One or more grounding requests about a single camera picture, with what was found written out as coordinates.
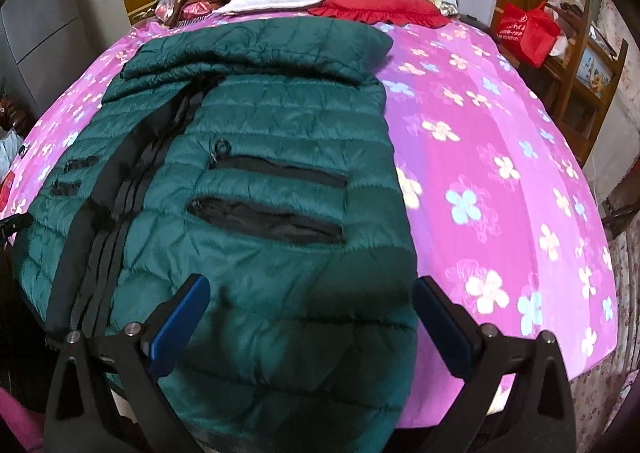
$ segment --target framed picture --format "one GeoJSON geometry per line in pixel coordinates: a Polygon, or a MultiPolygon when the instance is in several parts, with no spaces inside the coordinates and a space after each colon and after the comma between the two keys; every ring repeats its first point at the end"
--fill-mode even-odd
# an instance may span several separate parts
{"type": "Polygon", "coordinates": [[[587,46],[582,54],[576,77],[598,97],[611,80],[611,71],[591,47],[587,46]]]}

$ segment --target green puffer jacket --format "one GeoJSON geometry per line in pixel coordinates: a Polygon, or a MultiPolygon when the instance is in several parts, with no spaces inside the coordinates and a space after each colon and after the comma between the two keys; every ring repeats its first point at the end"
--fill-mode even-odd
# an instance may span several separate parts
{"type": "Polygon", "coordinates": [[[18,279],[49,335],[212,298],[160,385],[198,436],[378,453],[408,395],[416,256],[372,74],[392,40],[328,18],[153,40],[30,207],[18,279]]]}

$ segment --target black clamp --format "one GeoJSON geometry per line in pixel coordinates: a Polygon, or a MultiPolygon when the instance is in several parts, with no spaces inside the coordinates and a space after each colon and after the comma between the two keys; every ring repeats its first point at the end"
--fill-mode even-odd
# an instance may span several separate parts
{"type": "Polygon", "coordinates": [[[449,372],[465,382],[419,453],[464,453],[480,430],[504,375],[513,388],[491,440],[477,453],[575,453],[575,417],[569,380],[556,336],[507,337],[490,323],[477,325],[433,278],[419,278],[414,308],[449,372]]]}
{"type": "Polygon", "coordinates": [[[144,323],[113,336],[66,337],[47,401],[47,453],[202,453],[165,399],[158,379],[172,372],[210,300],[209,280],[192,274],[144,323]],[[148,450],[116,409],[107,373],[117,373],[148,450]]]}

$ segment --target quilted fabric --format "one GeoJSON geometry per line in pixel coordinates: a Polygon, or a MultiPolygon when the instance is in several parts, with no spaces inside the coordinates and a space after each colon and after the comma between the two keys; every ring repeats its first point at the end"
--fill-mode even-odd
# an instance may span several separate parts
{"type": "Polygon", "coordinates": [[[391,43],[328,18],[255,20],[147,43],[30,206],[35,223],[18,235],[15,262],[34,309],[44,321],[60,311],[49,298],[65,240],[122,141],[195,78],[222,75],[130,224],[107,332],[144,321],[189,274],[203,274],[209,309],[160,381],[190,429],[249,438],[265,451],[378,453],[408,395],[416,347],[415,250],[385,90],[370,70],[391,43]],[[340,173],[346,186],[212,169],[221,140],[238,154],[340,173]],[[65,171],[87,156],[97,162],[65,171]],[[60,181],[79,186],[60,196],[60,181]],[[343,238],[300,244],[229,230],[188,212],[204,196],[322,220],[343,238]]]}

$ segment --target metal screw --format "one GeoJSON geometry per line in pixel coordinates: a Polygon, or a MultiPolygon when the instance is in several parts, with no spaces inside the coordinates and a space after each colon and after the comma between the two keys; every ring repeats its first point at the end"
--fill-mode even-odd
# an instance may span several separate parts
{"type": "Polygon", "coordinates": [[[545,343],[551,344],[556,342],[556,335],[553,332],[551,332],[551,330],[543,330],[540,333],[540,337],[545,343]]]}
{"type": "Polygon", "coordinates": [[[124,325],[124,334],[127,336],[135,336],[142,330],[142,325],[137,321],[124,325]]]}
{"type": "Polygon", "coordinates": [[[499,333],[498,327],[493,323],[484,323],[480,327],[480,330],[482,331],[482,334],[484,334],[488,338],[495,338],[499,333]]]}
{"type": "Polygon", "coordinates": [[[69,334],[66,335],[66,340],[69,343],[73,344],[73,343],[78,343],[81,337],[82,335],[80,334],[80,331],[74,330],[73,332],[69,332],[69,334]]]}

